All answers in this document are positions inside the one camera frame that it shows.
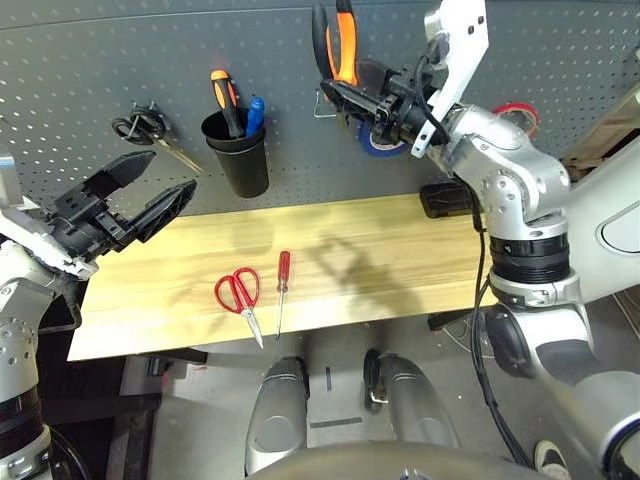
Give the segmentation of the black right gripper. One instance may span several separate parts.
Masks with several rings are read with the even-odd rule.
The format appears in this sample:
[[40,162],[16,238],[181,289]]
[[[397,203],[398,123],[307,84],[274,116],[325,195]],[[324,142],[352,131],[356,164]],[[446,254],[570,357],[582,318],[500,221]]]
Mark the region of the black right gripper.
[[400,70],[366,58],[357,62],[358,83],[367,90],[379,90],[381,99],[360,87],[333,79],[323,79],[321,89],[339,112],[374,125],[373,139],[382,144],[413,144],[425,123],[435,119],[427,105],[433,86],[429,62],[417,62]]

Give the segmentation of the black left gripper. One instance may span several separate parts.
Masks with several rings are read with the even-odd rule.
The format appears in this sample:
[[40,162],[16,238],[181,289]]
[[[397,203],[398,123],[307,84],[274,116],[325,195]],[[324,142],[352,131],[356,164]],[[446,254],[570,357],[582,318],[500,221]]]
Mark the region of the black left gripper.
[[75,258],[95,260],[121,251],[136,238],[145,243],[171,223],[193,198],[197,182],[168,188],[145,205],[132,222],[109,210],[107,198],[138,179],[155,158],[154,151],[119,156],[54,201],[52,234]]

